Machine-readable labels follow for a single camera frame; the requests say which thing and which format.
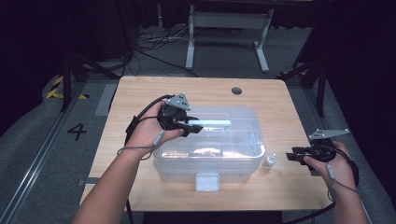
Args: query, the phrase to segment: plastic container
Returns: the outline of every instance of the plastic container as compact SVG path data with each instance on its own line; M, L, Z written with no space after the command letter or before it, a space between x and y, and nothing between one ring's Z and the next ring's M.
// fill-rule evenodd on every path
M256 111L244 106L195 106L188 114L204 128L154 151L161 180L195 182L197 174L219 174L220 182L247 181L265 154Z

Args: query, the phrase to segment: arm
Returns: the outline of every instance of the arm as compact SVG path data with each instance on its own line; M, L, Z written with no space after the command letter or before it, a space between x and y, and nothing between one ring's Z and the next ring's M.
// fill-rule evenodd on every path
M344 144L334 142L334 145L347 154L347 149ZM304 161L317 169L326 184L331 186L335 191L336 203L334 208L334 223L368 223L361 204L361 197L356 191L353 191L356 190L356 186L352 170L342 156L337 154L332 161L329 161L329 164L332 166L335 179L339 183L347 186L347 188L341 186L337 182L332 182L326 169L325 162L317 161L310 157L304 157Z
M162 104L154 105L143 118L156 117ZM150 147L162 130L158 120L144 119L139 122L125 146ZM183 130L166 131L157 147L182 134ZM124 149L84 200L73 223L120 223L139 162L149 152L148 148Z

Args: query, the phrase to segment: gray floor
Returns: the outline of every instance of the gray floor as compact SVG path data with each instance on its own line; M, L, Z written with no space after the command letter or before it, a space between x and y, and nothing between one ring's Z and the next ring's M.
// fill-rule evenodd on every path
M195 57L192 71L200 77L242 77L275 78L279 72L291 70L301 46L309 35L309 29L277 29L268 32L264 52L270 72L261 72L255 50L252 47L255 31L243 31L239 35L228 35L219 31L202 31L195 37ZM151 50L148 54L184 66L187 41L179 40L161 49ZM186 70L155 61L138 52L131 61L131 69L125 75L140 76L178 76L191 77ZM50 81L45 95L54 80ZM22 200L20 210L15 214L15 223L68 223L78 209L83 187L78 185L85 179L92 166L93 157L106 123L106 111L110 93L115 81L102 75L91 75L82 93L89 94L88 100L76 100L67 116L59 135L55 138L48 159L40 170L33 187ZM325 96L325 119L320 119L312 107L315 88L302 90L289 84L291 98L296 106L307 134L316 128L345 129L347 123L343 113L328 86ZM45 99L44 103L21 118L0 139L0 211L6 211L22 177L44 143L50 128L59 116L62 100ZM78 141L74 133L67 133L78 124L84 124L83 133ZM358 144L351 134L340 136L349 148L352 158L361 169L360 193L367 213L373 223L396 223L395 210L390 199L364 159ZM284 221L310 214L312 211L285 211ZM135 214L136 223L142 219L141 213ZM316 217L317 223L332 223L332 211Z

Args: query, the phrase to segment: person's right hand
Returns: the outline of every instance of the person's right hand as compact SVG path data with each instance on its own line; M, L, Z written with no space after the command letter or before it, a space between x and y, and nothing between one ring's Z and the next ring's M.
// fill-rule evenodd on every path
M335 142L335 141L333 143L336 148L343 150L349 156L347 152L347 148L343 143ZM326 162L317 161L308 156L304 157L304 161L308 165L314 167L319 172L319 174L323 177L324 181L326 182L327 186L331 186L332 189L334 189L337 196L343 196L345 194L355 193L352 190L341 186L335 181L332 181L329 172L327 171L326 168ZM335 180L337 180L339 183L351 189L356 190L352 169L350 168L345 158L343 158L341 155L337 153L335 158L329 161L329 164L331 165L332 170L334 172Z

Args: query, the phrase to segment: table top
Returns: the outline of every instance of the table top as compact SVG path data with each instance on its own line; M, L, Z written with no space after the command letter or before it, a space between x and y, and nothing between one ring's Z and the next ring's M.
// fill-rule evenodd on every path
M233 94L233 87L240 88L242 94ZM331 203L321 177L311 176L306 166L286 157L292 147L309 143L285 83L274 79L123 77L89 177L100 177L114 160L133 115L162 95L182 92L192 107L255 108L265 155L276 153L276 163L270 170L260 166L247 182L221 183L220 191L197 192L195 183L162 182L153 159L141 161L130 194L134 211L300 210L320 209ZM91 189L85 187L81 201Z

